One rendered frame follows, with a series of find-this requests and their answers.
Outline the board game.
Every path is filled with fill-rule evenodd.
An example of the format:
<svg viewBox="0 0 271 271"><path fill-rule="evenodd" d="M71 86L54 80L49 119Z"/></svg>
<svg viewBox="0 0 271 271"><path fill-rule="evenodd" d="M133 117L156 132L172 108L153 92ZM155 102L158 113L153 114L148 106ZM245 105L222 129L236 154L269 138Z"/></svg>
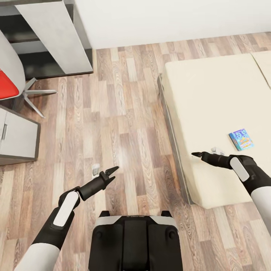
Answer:
<svg viewBox="0 0 271 271"><path fill-rule="evenodd" d="M230 133L230 137L239 151L255 146L245 129Z"/></svg>

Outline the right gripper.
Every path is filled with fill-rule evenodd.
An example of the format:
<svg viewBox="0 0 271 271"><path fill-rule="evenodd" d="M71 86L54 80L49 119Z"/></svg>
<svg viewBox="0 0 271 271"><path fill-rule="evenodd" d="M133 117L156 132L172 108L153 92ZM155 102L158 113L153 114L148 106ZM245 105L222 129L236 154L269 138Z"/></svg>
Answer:
<svg viewBox="0 0 271 271"><path fill-rule="evenodd" d="M201 158L202 161L214 166L214 167L221 167L219 164L219 160L221 157L224 157L224 155L214 155L210 154L209 152L192 152L192 155L195 155L199 158Z"/></svg>

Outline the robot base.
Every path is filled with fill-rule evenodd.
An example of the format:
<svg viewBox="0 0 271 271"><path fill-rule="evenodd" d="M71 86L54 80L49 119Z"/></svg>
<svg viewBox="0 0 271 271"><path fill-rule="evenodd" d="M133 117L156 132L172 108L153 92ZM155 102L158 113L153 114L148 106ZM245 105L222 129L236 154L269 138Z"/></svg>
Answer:
<svg viewBox="0 0 271 271"><path fill-rule="evenodd" d="M183 271L177 224L161 216L110 216L95 221L88 271Z"/></svg>

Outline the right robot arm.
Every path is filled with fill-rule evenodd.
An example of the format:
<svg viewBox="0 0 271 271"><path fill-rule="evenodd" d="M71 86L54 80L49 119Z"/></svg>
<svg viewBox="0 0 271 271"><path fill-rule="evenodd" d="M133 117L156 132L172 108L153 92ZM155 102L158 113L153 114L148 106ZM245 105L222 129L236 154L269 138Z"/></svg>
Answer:
<svg viewBox="0 0 271 271"><path fill-rule="evenodd" d="M225 151L217 146L209 152L192 152L202 161L234 172L256 205L269 235L271 235L271 177L267 175L252 157L245 155L225 156Z"/></svg>

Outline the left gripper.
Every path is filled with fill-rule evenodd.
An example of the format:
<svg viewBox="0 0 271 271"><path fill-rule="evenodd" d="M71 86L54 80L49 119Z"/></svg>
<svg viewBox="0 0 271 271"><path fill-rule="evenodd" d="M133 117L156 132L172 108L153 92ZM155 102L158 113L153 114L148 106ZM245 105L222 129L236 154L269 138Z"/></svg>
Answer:
<svg viewBox="0 0 271 271"><path fill-rule="evenodd" d="M114 173L117 169L119 169L119 166L107 169L105 172L101 171L97 178L87 183L90 186L93 195L99 192L100 190L106 189L106 186L109 185L115 179L115 176L111 178L109 178L109 176L112 173Z"/></svg>

